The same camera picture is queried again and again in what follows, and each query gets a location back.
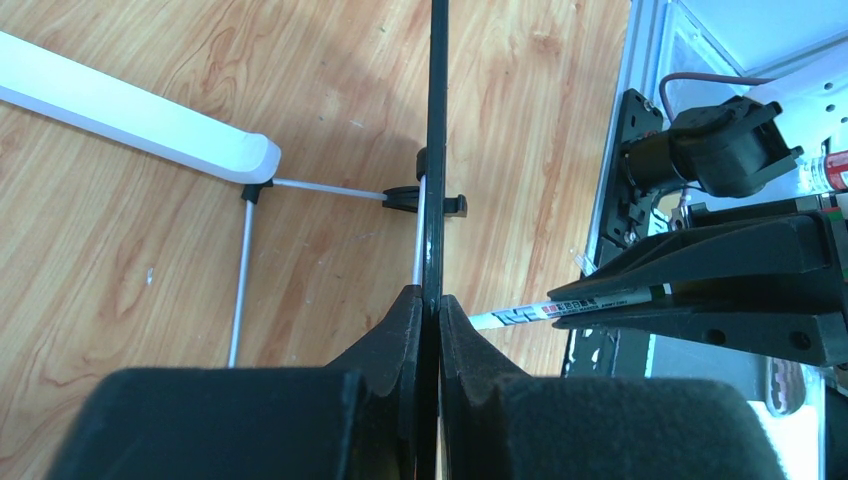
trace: wooden table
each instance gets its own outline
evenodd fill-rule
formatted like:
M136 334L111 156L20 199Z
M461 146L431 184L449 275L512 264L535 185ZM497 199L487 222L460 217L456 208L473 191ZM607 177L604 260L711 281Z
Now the wooden table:
M470 210L447 222L445 292L469 314L577 278L628 9L453 2L448 193ZM383 190L415 184L429 15L427 1L33 0L0 5L0 30L268 135L280 176ZM0 476L42 476L109 372L224 364L239 193L0 105ZM414 215L274 188L256 218L241 365L321 365L409 281ZM559 371L565 335L548 324L486 336Z

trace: red label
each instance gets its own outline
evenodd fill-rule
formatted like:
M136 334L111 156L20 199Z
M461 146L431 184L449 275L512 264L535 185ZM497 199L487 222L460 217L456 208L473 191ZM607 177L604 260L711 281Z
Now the red label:
M828 155L824 160L824 171L833 188L848 189L848 150Z

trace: screw hole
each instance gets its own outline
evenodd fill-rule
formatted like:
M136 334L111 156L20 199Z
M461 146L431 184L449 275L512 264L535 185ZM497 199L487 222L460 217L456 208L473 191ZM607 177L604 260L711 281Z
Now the screw hole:
M721 330L713 328L704 332L704 341L710 345L724 345L727 342L727 335Z
M792 332L789 334L789 341L792 346L798 350L809 350L813 346L813 341L810 336L804 332Z

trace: vertical black bar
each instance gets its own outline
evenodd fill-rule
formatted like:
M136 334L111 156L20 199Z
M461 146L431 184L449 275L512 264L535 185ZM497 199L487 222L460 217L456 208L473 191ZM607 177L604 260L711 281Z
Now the vertical black bar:
M433 0L430 17L430 88L427 100L427 184L424 198L424 268L418 362L417 478L436 477L439 414L439 304L445 240L445 169L448 138L448 0Z

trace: black joint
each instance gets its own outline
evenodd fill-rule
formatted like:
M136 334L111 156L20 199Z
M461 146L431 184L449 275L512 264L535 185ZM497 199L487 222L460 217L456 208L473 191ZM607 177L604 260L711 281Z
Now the black joint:
M403 212L418 213L418 192L421 189L415 187L397 187L384 190L388 198L383 200L383 207Z
M252 202L254 205L259 203L259 193L262 192L262 189L265 187L273 187L274 180L269 179L265 183L256 183L253 185L245 185L244 190L241 191L241 199L246 202Z
M418 156L415 160L415 178L421 181L421 177L427 172L427 147L418 150Z
M468 200L465 199L465 195L445 199L445 216L460 218L468 216Z

